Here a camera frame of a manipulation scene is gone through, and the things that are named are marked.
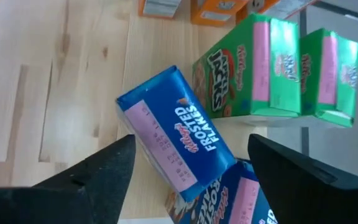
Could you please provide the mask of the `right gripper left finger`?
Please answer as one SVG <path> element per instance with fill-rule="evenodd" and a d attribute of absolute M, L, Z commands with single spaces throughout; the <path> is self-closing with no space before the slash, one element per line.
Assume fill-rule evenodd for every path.
<path fill-rule="evenodd" d="M 31 187 L 0 187 L 0 224 L 117 224 L 131 181 L 128 134 Z"/>

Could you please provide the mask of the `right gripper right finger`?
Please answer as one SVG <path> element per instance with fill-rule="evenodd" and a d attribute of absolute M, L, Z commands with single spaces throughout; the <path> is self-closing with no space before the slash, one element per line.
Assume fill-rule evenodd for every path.
<path fill-rule="evenodd" d="M 278 224 L 358 224 L 358 176 L 259 134 L 248 153 Z"/>

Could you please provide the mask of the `blue Frosted Flakes box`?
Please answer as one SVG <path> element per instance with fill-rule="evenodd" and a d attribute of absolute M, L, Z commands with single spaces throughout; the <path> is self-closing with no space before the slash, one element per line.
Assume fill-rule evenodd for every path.
<path fill-rule="evenodd" d="M 170 192 L 165 208 L 174 224 L 278 224 L 250 161 L 237 160 L 191 202 Z"/>
<path fill-rule="evenodd" d="M 171 66 L 116 99 L 147 157 L 186 202 L 236 162 L 181 71 Z"/>

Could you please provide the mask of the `green Apple Jacks box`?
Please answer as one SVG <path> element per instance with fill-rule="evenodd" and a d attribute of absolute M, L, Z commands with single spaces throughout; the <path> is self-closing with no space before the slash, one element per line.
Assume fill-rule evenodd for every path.
<path fill-rule="evenodd" d="M 211 118 L 301 114 L 296 22 L 252 14 L 192 66 L 193 89 Z"/>
<path fill-rule="evenodd" d="M 300 39 L 301 115 L 351 128 L 358 82 L 358 42 L 327 29 Z"/>

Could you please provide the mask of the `orange Frosted Mini Wheats box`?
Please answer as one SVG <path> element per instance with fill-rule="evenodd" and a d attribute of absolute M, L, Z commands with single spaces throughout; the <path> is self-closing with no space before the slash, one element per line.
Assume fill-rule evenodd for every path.
<path fill-rule="evenodd" d="M 223 26 L 250 0 L 190 0 L 191 22 L 202 26 Z"/>
<path fill-rule="evenodd" d="M 138 14 L 173 19 L 180 3 L 181 0 L 139 0 Z"/>
<path fill-rule="evenodd" d="M 292 15 L 314 4 L 319 0 L 249 0 L 236 13 L 236 23 L 244 20 L 249 14 L 259 13 L 279 19 L 288 19 Z"/>

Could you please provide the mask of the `wooden shelf with black frame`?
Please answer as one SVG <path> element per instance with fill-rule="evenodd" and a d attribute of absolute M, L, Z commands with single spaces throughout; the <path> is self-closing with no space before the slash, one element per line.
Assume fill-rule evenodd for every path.
<path fill-rule="evenodd" d="M 228 28 L 190 23 L 190 3 L 183 1 L 174 20 L 140 17 L 132 11 L 126 45 L 122 89 L 130 90 L 152 75 L 177 65 L 191 78 L 192 63 L 215 44 Z M 358 20 L 309 6 L 293 16 L 302 32 L 320 27 L 358 41 Z M 248 158 L 249 134 L 258 133 L 284 146 L 331 166 L 358 175 L 358 91 L 356 121 L 351 129 L 255 128 L 246 124 L 217 122 L 219 132 L 233 154 Z M 119 218 L 119 224 L 170 223 L 165 201 L 170 188 L 137 148 L 134 172 Z"/>

